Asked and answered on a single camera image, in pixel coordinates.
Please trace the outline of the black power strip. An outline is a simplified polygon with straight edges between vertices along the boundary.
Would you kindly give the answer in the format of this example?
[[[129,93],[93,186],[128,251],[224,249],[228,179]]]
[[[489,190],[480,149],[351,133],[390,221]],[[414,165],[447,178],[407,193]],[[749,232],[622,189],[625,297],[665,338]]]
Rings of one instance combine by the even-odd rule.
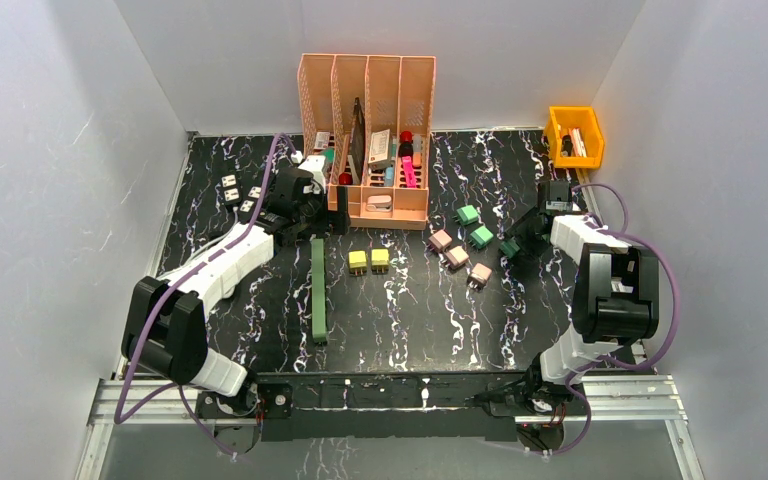
[[[228,208],[234,208],[241,203],[239,183],[235,174],[226,174],[221,177],[218,198],[220,204]]]
[[[252,218],[257,218],[261,214],[258,205],[263,197],[262,187],[252,186],[248,190],[237,188],[235,193],[238,194],[234,209],[234,219],[237,223],[248,223]]]

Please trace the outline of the green white charger plug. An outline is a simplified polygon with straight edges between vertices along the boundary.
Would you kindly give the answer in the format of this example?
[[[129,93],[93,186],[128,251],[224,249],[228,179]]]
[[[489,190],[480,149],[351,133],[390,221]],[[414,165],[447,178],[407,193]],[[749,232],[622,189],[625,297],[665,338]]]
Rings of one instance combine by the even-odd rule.
[[[481,250],[486,248],[495,238],[495,234],[486,226],[481,225],[473,230],[468,237],[473,248]]]

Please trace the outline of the green power strip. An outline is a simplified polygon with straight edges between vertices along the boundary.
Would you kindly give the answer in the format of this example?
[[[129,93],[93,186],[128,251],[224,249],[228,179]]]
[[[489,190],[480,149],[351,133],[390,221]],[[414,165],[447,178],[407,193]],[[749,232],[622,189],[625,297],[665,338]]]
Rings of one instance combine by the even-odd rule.
[[[311,245],[311,332],[317,344],[327,343],[326,267],[322,238],[313,238]]]

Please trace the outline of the pink charger plug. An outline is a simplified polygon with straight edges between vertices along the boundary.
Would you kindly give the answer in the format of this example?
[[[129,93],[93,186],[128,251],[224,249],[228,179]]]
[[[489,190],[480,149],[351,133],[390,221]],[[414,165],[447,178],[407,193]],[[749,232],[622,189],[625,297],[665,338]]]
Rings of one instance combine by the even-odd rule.
[[[462,246],[448,248],[442,253],[443,263],[450,271],[457,271],[464,267],[469,261],[469,253]]]

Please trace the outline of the yellow charger plug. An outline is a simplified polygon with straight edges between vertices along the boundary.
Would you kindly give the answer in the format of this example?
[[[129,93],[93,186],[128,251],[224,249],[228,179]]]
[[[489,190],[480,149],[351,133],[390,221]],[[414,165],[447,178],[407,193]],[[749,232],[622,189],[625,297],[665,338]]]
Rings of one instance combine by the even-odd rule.
[[[363,250],[350,251],[347,258],[348,270],[351,275],[365,275],[368,271],[369,260]]]
[[[390,268],[390,253],[387,248],[376,248],[370,251],[370,270],[375,274],[384,274]]]

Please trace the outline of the pink white charger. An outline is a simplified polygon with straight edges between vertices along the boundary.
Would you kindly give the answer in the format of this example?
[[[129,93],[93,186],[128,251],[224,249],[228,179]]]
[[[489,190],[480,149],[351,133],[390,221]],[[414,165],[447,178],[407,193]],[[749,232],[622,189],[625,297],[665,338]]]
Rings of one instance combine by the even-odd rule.
[[[429,237],[427,249],[435,254],[442,254],[452,245],[452,242],[452,237],[444,229],[440,229]]]

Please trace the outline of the black power strip front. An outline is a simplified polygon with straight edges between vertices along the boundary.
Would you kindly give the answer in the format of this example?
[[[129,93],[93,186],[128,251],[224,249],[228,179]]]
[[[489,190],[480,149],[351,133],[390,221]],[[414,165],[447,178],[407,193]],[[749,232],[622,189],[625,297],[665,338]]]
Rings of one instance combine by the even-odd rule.
[[[241,203],[239,183],[235,174],[226,174],[221,177],[218,198],[220,204],[228,208],[234,208]]]

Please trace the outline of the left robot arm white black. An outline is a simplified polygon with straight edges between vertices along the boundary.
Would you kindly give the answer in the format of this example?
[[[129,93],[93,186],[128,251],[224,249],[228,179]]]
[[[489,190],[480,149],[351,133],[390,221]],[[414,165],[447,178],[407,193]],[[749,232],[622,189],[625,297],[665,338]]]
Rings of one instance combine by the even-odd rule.
[[[235,416],[253,412],[259,391],[243,365],[209,347],[207,318],[278,247],[326,230],[326,185],[322,155],[280,170],[267,186],[251,190],[240,220],[213,245],[175,270],[141,279],[131,298],[123,355],[177,385],[219,394]]]

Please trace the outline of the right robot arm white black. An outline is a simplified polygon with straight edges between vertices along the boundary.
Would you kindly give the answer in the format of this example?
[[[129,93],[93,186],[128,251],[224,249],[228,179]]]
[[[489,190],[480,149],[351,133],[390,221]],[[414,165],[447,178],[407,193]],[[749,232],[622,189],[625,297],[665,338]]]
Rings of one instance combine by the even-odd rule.
[[[571,401],[590,365],[652,337],[659,326],[656,256],[599,229],[577,210],[573,187],[563,180],[539,183],[535,205],[506,232],[500,250],[512,263],[528,264],[549,248],[570,258],[577,274],[569,327],[510,396],[537,414]]]

